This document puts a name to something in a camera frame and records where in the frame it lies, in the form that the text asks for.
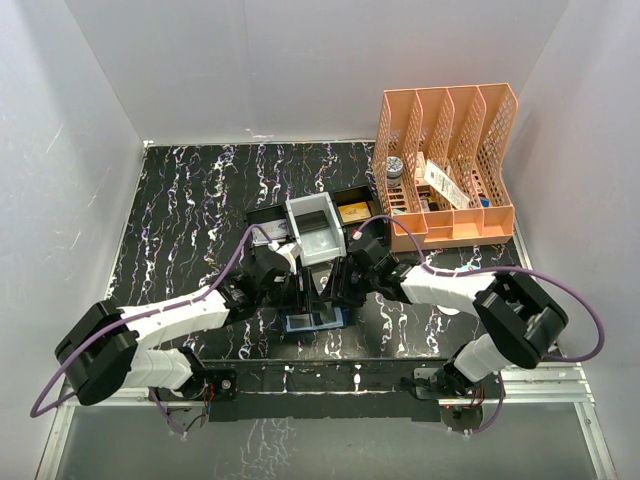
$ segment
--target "black marble surface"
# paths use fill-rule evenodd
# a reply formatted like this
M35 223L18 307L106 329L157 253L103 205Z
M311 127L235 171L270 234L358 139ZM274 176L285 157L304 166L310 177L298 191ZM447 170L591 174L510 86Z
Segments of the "black marble surface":
M210 283L243 233L246 209L329 188L373 184L373 143L154 147L126 227L110 294L120 306L177 297ZM506 245L427 252L432 265L518 264ZM447 358L483 333L467 314L372 294L355 326L283 335L272 310L221 330L176 339L202 360Z

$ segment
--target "robotic arm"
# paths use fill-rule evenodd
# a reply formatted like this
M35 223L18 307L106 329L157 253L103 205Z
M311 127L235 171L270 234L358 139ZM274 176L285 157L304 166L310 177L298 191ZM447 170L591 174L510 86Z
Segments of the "robotic arm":
M379 292L389 300L436 304L480 318L488 333L462 346L428 381L415 382L434 393L459 396L507 365L535 368L567 324L564 311L526 274L434 275L424 265L398 261L377 240L357 233L347 256L334 261L320 301L309 300L309 285L303 281L307 272L296 265L300 248L273 243L256 253L248 269L225 278L215 290L204 287L140 307L96 303L58 345L56 357L64 364L96 332L134 315L135 320L91 343L67 369L82 405L98 403L122 387L162 387L195 399L213 385L216 395L230 396L228 379L212 376L190 349L153 348L249 319L259 307L309 313L331 302L354 308L362 306L368 293Z

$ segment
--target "white sticker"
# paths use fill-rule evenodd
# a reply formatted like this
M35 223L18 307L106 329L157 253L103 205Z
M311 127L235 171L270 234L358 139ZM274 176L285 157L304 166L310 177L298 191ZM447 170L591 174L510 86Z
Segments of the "white sticker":
M458 210L469 208L469 197L431 160L427 161L424 181L431 185L440 195L449 200L451 205Z

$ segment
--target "black wire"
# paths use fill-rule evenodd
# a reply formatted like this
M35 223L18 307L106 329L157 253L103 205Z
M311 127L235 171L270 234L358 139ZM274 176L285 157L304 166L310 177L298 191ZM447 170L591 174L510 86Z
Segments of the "black wire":
M189 430L191 430L191 427L193 427L195 425L195 423L200 420L201 418L206 417L206 415L204 413L198 415L196 418L194 418L193 420L191 420L191 423L189 424L189 426L187 428L184 429L185 432L188 432Z

